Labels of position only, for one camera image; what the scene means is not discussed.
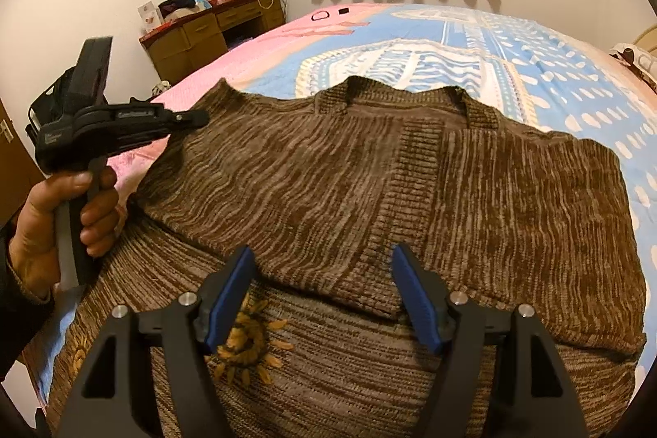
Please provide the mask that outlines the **dark sleeve forearm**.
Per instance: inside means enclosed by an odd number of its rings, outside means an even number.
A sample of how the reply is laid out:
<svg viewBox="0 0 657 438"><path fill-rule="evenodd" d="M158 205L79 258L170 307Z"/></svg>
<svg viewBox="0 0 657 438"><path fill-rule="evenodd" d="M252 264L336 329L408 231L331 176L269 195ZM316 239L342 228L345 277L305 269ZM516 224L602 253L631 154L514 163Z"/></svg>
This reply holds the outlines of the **dark sleeve forearm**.
<svg viewBox="0 0 657 438"><path fill-rule="evenodd" d="M44 326L53 310L52 297L40 299L33 295L11 266L9 242L15 232L11 225L1 230L1 379L6 378L25 346Z"/></svg>

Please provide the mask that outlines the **person's left hand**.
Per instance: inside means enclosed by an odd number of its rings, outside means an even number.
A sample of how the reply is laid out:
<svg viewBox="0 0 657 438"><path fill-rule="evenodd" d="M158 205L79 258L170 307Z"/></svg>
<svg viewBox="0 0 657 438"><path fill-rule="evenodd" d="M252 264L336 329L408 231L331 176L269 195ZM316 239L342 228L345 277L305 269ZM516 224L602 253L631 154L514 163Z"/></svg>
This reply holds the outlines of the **person's left hand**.
<svg viewBox="0 0 657 438"><path fill-rule="evenodd" d="M109 165L58 172L32 187L9 241L9 261L25 289L47 299L61 278L65 241L75 234L86 253L99 258L117 239L117 176Z"/></svg>

